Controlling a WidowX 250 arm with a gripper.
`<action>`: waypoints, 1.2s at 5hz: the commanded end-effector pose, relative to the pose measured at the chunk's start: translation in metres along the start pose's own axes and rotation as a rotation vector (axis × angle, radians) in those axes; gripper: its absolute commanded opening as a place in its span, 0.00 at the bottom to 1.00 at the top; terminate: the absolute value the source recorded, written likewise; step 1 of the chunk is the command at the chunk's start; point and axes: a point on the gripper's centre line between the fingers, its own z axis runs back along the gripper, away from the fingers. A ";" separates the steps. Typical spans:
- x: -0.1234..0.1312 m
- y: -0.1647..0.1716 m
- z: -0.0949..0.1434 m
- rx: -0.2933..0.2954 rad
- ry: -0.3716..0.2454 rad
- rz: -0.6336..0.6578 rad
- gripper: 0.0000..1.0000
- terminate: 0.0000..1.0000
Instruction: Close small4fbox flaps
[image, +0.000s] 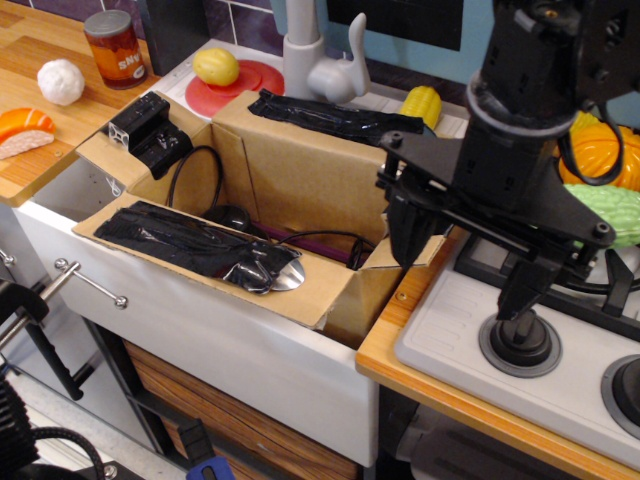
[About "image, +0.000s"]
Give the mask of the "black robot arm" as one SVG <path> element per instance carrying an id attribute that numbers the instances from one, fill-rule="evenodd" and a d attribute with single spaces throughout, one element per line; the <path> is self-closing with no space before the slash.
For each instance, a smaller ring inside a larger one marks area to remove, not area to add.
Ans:
<path id="1" fill-rule="evenodd" d="M 378 186 L 392 253 L 410 267 L 438 230 L 458 225 L 517 253 L 497 316 L 515 320 L 554 284 L 585 278 L 611 225 L 569 193 L 577 115 L 639 86 L 635 1 L 498 1 L 481 69 L 466 98 L 465 136 L 391 131 Z"/>

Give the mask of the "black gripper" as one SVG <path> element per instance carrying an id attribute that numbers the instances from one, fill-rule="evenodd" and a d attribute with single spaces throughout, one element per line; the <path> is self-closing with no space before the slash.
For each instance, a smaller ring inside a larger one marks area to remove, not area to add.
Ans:
<path id="1" fill-rule="evenodd" d="M 494 132 L 473 120 L 462 139 L 389 131 L 381 146 L 387 158 L 377 184 L 403 269 L 449 224 L 527 257 L 509 253 L 503 262 L 501 270 L 510 270 L 499 321 L 520 317 L 571 271 L 576 246 L 585 258 L 615 241 L 611 225 L 565 189 L 545 138 Z M 542 255 L 548 252 L 562 255 Z"/>

